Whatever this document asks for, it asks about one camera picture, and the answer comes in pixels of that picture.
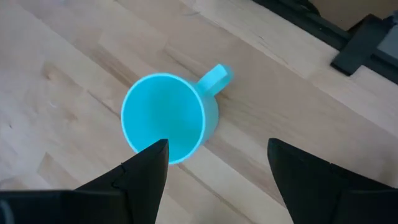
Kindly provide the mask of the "turquoise plastic mug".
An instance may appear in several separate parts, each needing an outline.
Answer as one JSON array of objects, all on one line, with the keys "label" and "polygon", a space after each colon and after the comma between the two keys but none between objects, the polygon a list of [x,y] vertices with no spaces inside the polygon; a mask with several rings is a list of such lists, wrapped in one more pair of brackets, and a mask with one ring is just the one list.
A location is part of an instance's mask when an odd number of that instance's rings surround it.
[{"label": "turquoise plastic mug", "polygon": [[215,96],[233,79],[231,67],[217,64],[199,81],[154,73],[128,90],[121,107],[124,137],[141,152],[160,139],[169,142],[169,164],[188,159],[214,134],[219,121]]}]

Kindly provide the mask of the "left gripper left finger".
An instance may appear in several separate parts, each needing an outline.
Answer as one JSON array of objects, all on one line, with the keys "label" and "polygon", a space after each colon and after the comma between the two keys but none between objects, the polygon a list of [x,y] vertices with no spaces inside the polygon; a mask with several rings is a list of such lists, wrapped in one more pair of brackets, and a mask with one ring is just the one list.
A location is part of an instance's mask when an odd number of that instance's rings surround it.
[{"label": "left gripper left finger", "polygon": [[168,165],[169,141],[160,139],[79,189],[121,193],[129,224],[154,224]]}]

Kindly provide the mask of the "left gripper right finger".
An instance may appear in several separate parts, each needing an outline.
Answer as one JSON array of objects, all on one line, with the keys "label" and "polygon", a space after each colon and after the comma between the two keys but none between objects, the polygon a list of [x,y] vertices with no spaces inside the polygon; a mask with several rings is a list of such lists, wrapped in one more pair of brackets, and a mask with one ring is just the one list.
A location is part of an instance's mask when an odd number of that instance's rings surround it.
[{"label": "left gripper right finger", "polygon": [[267,156],[294,224],[398,224],[398,189],[277,138]]}]

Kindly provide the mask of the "black aluminium table frame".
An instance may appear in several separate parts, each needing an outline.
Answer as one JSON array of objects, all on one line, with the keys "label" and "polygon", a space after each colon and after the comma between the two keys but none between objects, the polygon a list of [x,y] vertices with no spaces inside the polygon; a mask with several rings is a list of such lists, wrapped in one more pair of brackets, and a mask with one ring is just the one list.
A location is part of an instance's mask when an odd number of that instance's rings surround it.
[{"label": "black aluminium table frame", "polygon": [[346,76],[364,65],[398,85],[398,0],[253,0],[338,50]]}]

